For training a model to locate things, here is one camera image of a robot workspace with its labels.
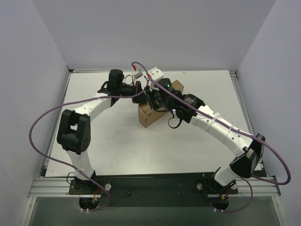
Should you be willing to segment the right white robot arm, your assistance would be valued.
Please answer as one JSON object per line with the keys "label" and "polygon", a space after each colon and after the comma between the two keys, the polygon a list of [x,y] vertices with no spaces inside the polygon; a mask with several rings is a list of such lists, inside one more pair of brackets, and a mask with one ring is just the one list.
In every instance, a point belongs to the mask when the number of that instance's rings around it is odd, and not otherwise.
{"label": "right white robot arm", "polygon": [[169,112],[178,118],[179,122],[184,121],[202,129],[234,154],[235,157],[228,166],[215,172],[214,181],[217,184],[227,186],[236,178],[253,176],[263,154],[264,137],[255,137],[239,130],[197,96],[175,90],[169,78],[155,80],[148,77],[148,80],[150,85],[144,92],[153,110]]}

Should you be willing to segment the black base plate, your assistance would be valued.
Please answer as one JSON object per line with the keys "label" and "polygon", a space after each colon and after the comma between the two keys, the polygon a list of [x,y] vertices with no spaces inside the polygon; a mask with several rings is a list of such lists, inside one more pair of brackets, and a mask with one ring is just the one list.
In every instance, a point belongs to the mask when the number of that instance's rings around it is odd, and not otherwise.
{"label": "black base plate", "polygon": [[[218,207],[227,208],[229,205],[230,189],[236,182],[231,182],[223,187],[214,182],[210,173],[182,174],[182,175],[139,175],[134,176],[96,176],[94,180],[103,189],[95,184],[93,187],[76,185],[73,179],[70,185],[84,194],[93,194],[92,198],[79,198],[79,205],[83,209],[96,209],[106,205],[107,207],[207,207],[210,202]],[[165,187],[183,191],[150,191],[128,192],[127,188],[133,187]]]}

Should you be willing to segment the aluminium front rail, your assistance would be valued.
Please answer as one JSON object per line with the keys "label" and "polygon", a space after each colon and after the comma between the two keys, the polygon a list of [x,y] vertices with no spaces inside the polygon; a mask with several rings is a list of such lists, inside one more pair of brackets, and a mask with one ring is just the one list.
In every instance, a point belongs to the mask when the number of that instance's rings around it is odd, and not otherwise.
{"label": "aluminium front rail", "polygon": [[[236,181],[234,188],[230,189],[230,195],[238,196],[280,196],[280,189],[276,185],[272,185],[257,179],[250,179],[249,182],[245,182],[241,179]],[[126,189],[128,192],[142,191],[183,191],[183,186],[179,186],[179,189],[171,188],[170,186],[161,187],[133,187],[130,186]],[[92,198],[93,194],[84,194],[75,190],[71,185],[66,182],[65,178],[35,178],[30,188],[29,197],[83,197]]]}

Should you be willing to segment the brown cardboard express box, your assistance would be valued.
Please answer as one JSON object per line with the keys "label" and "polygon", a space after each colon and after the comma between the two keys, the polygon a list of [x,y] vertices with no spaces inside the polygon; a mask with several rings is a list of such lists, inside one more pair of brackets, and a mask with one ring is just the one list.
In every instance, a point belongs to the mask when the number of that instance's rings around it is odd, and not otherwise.
{"label": "brown cardboard express box", "polygon": [[138,119],[144,128],[149,127],[166,114],[167,112],[156,112],[152,110],[149,104],[138,105]]}

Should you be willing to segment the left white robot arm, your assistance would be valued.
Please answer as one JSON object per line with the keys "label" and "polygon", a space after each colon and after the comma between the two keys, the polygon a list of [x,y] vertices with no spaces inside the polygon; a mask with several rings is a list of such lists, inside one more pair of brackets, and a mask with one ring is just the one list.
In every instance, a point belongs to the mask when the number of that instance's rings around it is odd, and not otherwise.
{"label": "left white robot arm", "polygon": [[134,71],[130,77],[132,83],[126,84],[126,76],[119,69],[109,72],[108,80],[103,83],[95,95],[96,99],[88,101],[74,110],[64,110],[61,115],[57,142],[68,154],[75,171],[75,184],[87,194],[96,189],[95,171],[91,166],[87,149],[91,142],[91,122],[104,110],[112,107],[118,97],[130,97],[135,104],[145,104],[146,96],[142,94],[142,71]]}

